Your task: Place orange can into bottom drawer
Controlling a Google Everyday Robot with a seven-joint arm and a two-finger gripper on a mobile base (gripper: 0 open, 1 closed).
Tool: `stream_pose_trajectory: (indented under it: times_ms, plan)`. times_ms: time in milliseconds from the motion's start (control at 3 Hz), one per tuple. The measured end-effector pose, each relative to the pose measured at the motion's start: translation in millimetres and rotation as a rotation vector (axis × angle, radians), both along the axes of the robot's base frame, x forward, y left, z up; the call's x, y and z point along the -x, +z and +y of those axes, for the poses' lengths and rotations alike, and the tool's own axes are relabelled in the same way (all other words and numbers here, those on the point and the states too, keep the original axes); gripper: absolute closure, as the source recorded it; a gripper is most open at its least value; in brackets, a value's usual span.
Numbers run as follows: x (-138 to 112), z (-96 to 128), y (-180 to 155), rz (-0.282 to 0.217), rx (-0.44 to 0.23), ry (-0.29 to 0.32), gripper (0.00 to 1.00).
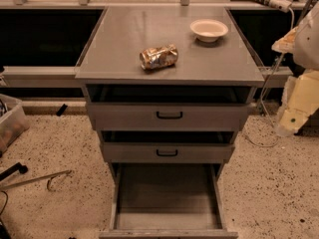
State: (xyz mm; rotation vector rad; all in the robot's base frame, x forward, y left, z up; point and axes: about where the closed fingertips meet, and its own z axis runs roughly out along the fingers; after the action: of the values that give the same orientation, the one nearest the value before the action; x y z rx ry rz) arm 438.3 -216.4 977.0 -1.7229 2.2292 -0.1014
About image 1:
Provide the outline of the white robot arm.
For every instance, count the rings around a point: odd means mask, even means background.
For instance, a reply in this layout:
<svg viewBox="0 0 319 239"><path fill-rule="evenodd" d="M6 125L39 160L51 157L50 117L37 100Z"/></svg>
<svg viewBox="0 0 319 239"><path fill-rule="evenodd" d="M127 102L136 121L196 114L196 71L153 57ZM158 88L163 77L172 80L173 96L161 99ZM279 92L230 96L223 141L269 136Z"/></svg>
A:
<svg viewBox="0 0 319 239"><path fill-rule="evenodd" d="M276 133L290 136L319 109L319 3L272 50L292 54L293 62L305 69L301 76L288 78L277 114Z"/></svg>

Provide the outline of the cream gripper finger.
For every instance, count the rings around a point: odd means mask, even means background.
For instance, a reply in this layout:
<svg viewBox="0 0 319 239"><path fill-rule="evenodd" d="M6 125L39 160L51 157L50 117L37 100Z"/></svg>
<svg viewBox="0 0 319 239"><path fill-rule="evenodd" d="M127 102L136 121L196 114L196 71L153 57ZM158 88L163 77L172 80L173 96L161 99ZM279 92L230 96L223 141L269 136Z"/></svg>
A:
<svg viewBox="0 0 319 239"><path fill-rule="evenodd" d="M290 136L304 126L319 109L319 72L306 70L298 78L289 77L284 86L275 132Z"/></svg>
<svg viewBox="0 0 319 239"><path fill-rule="evenodd" d="M291 29L286 35L275 41L271 49L282 54L292 53L294 49L296 32L297 28Z"/></svg>

